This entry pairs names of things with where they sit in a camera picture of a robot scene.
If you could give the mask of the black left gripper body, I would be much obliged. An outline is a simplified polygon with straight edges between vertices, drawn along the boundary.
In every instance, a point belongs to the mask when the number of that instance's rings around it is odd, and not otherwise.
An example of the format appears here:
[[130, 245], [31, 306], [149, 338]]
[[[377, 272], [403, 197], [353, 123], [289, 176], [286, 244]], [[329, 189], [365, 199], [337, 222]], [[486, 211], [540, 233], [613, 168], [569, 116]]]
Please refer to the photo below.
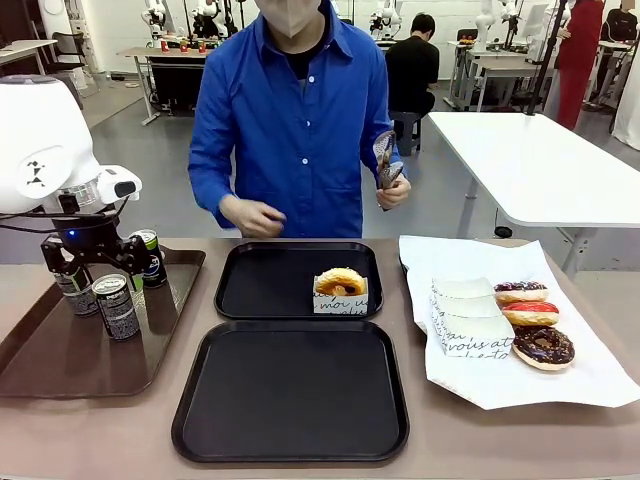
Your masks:
[[123, 241], [118, 235], [118, 216], [100, 218], [53, 219], [53, 226], [64, 248], [74, 256], [84, 255], [86, 261], [96, 260], [98, 254], [116, 259]]

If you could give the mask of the person's right hand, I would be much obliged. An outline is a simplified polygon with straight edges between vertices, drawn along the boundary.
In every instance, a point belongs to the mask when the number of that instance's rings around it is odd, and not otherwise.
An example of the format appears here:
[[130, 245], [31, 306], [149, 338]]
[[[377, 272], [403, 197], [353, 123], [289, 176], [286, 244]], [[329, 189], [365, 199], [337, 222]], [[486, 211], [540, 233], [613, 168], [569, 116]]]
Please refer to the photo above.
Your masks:
[[286, 222], [286, 216], [279, 210], [235, 195], [225, 195], [219, 202], [219, 210], [244, 237], [249, 238], [275, 238]]

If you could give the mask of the person's left hand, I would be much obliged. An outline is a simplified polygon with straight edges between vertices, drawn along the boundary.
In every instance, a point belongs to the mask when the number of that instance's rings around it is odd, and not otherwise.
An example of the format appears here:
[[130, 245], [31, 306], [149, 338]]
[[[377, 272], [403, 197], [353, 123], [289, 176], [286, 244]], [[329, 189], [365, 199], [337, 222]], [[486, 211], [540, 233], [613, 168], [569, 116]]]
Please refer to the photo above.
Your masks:
[[410, 191], [410, 182], [400, 174], [389, 188], [376, 191], [378, 204], [385, 211], [394, 209], [407, 200]]

